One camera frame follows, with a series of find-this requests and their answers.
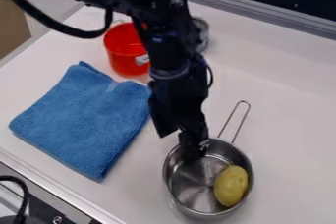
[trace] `red container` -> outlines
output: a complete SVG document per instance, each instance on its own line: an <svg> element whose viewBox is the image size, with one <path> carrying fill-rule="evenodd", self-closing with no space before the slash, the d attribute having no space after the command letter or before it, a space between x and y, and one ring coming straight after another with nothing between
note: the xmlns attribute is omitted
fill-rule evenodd
<svg viewBox="0 0 336 224"><path fill-rule="evenodd" d="M133 23L112 27L104 38L112 68L124 76L139 76L148 72L149 57Z"/></svg>

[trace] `pan handle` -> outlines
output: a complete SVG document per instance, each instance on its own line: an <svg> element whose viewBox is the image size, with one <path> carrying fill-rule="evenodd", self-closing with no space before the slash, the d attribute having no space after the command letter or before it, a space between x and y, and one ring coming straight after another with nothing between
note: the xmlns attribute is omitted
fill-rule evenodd
<svg viewBox="0 0 336 224"><path fill-rule="evenodd" d="M235 132L234 137L233 137L232 140L231 140L231 143L234 143L234 142L235 142L236 137L237 137L239 131L241 130L241 127L243 126L243 124L244 124L245 120L247 119L247 116L248 116L248 114L249 114L249 112L250 112L250 110L251 110L251 105L250 105L248 102L244 101L244 100L239 101L239 102L236 104L235 108L233 109L233 111L231 112L230 116L229 116L228 119L226 120L224 126L223 126L222 129L220 130L220 132L219 132L219 134L218 134L218 138L220 138L220 137L222 136L224 130L225 130L226 127L227 127L227 125L230 123L232 116L235 114L235 112L236 112L236 110L238 109L238 107L239 107L241 104L243 104L243 103L245 103L245 104L247 105L247 111L245 112L245 114L244 114L244 116L243 116L243 119L242 119L242 121L241 121L241 124L239 125L237 131Z"/></svg>

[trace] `white tabletop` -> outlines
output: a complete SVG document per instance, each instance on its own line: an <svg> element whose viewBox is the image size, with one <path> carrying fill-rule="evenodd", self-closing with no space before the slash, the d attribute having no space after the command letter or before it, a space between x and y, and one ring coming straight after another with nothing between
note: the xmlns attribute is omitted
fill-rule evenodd
<svg viewBox="0 0 336 224"><path fill-rule="evenodd" d="M252 104L236 144L252 161L255 188L246 206L225 222L336 223L336 42L197 4L191 7L211 26L204 54L215 75L204 105L211 134L218 133L237 101ZM93 29L102 21L100 10L82 8L67 23ZM161 140L152 122L102 183L74 172L8 129L16 115L80 60L123 80L111 70L102 38L80 40L55 31L0 69L1 147L126 223L195 223L168 204L161 169L177 139Z"/></svg>

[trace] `blue microfiber cloth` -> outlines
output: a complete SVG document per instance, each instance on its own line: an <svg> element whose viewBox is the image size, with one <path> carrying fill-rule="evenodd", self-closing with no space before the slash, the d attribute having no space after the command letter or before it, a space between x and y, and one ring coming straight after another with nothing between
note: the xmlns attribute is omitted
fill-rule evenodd
<svg viewBox="0 0 336 224"><path fill-rule="evenodd" d="M59 161L101 180L145 124L148 97L146 86L117 83L80 62L17 116L10 129Z"/></svg>

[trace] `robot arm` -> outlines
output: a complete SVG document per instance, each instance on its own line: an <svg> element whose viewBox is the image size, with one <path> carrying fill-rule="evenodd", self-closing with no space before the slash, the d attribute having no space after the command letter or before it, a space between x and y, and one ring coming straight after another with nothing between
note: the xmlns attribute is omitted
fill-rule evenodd
<svg viewBox="0 0 336 224"><path fill-rule="evenodd" d="M190 15L187 0L77 0L106 10L105 28L82 31L69 28L37 10L27 0L13 0L30 15L63 33L92 38L105 33L113 11L132 17L150 59L149 108L158 134L163 138L180 129L180 145L187 161L204 156L208 128L201 105L212 83L209 67L196 52L200 31Z"/></svg>

